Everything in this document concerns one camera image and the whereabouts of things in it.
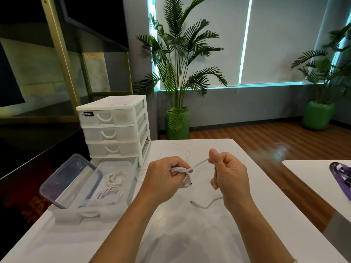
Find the person's left hand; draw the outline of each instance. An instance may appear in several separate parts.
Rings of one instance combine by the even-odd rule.
[[[167,157],[151,162],[138,196],[147,198],[150,204],[155,206],[169,200],[182,186],[185,179],[184,173],[170,173],[173,167],[190,168],[189,164],[180,157]]]

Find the white table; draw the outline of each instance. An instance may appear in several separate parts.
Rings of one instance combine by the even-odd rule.
[[[332,162],[351,166],[351,160],[283,161],[283,164],[337,211],[324,236],[351,262],[351,201],[329,170]]]
[[[255,203],[299,263],[346,262],[233,140],[152,141],[146,163],[160,157],[162,148],[173,143],[186,146],[191,152],[190,165],[206,159],[210,148],[228,151],[242,161],[248,168]],[[193,185],[178,190],[170,201],[159,206],[147,226],[136,262],[249,262],[239,230],[222,200],[208,209],[190,204],[191,198],[213,194],[209,186],[212,175],[212,165],[200,165],[192,176]],[[137,184],[134,195],[139,188]],[[46,211],[2,263],[86,263],[115,224],[86,219],[78,226],[56,225]]]

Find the black label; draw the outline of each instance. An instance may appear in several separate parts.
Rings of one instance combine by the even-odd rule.
[[[84,116],[94,116],[94,113],[92,111],[84,111],[84,112],[82,112],[82,115],[84,115]]]

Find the green planter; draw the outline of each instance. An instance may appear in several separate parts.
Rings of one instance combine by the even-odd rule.
[[[181,127],[181,129],[179,129],[177,131],[173,131],[173,130],[169,129],[169,126],[168,126],[169,114],[170,114],[170,112],[166,111],[165,121],[166,121],[167,139],[169,139],[169,140],[188,139],[188,137],[189,137],[189,113],[185,114],[185,120],[183,122],[183,126]]]
[[[307,104],[304,114],[305,127],[313,130],[325,129],[334,114],[334,104],[319,104],[311,101]]]

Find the purple lanyard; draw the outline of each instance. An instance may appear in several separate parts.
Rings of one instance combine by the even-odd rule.
[[[329,165],[329,169],[335,180],[338,182],[341,190],[351,201],[351,169],[349,166],[338,162],[332,162]]]

